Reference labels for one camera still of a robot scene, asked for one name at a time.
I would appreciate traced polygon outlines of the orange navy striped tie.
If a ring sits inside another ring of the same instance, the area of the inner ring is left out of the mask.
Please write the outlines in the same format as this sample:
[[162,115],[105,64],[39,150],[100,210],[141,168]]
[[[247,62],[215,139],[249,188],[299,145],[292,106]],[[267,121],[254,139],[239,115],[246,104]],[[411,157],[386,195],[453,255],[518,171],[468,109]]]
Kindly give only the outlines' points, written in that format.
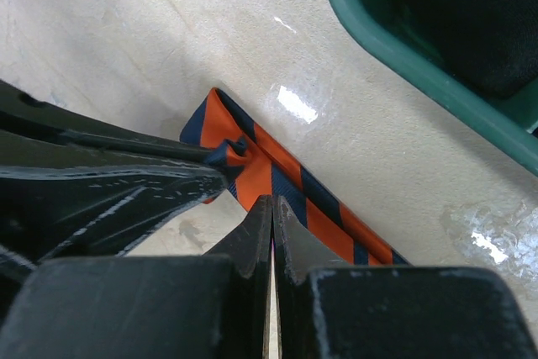
[[229,176],[228,189],[245,210],[261,195],[283,197],[299,223],[345,261],[406,264],[224,91],[210,90],[179,140],[210,150],[205,163]]

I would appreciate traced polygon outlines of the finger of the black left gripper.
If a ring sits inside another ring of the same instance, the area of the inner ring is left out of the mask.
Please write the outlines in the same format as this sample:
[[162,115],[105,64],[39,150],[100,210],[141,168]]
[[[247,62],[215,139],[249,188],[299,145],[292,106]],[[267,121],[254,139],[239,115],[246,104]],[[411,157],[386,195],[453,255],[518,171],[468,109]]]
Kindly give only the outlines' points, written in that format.
[[187,163],[1,170],[1,254],[16,262],[113,256],[221,193],[223,173]]
[[1,82],[3,170],[208,170],[209,154],[73,113]]

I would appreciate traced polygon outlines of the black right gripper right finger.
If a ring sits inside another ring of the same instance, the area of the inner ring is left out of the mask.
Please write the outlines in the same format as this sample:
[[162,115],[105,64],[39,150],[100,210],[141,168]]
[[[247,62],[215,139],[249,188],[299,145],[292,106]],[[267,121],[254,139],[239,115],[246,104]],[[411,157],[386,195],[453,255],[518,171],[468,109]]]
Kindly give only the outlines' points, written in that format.
[[352,266],[273,201],[283,358],[534,358],[514,295],[479,267]]

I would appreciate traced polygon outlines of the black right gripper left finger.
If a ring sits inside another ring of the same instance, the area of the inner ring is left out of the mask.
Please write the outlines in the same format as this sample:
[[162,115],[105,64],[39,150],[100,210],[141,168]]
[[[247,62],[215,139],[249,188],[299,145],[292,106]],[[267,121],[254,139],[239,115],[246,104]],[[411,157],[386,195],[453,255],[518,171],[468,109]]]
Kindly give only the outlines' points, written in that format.
[[272,200],[201,256],[49,261],[1,328],[4,358],[264,358]]

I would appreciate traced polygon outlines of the green compartment organizer box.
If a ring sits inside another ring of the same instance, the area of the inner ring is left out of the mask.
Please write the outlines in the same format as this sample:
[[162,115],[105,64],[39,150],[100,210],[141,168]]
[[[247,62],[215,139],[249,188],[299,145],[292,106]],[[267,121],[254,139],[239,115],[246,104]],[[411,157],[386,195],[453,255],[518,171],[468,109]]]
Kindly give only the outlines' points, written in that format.
[[393,0],[329,0],[353,40],[532,174],[537,173],[537,84],[499,99],[478,92],[398,12]]

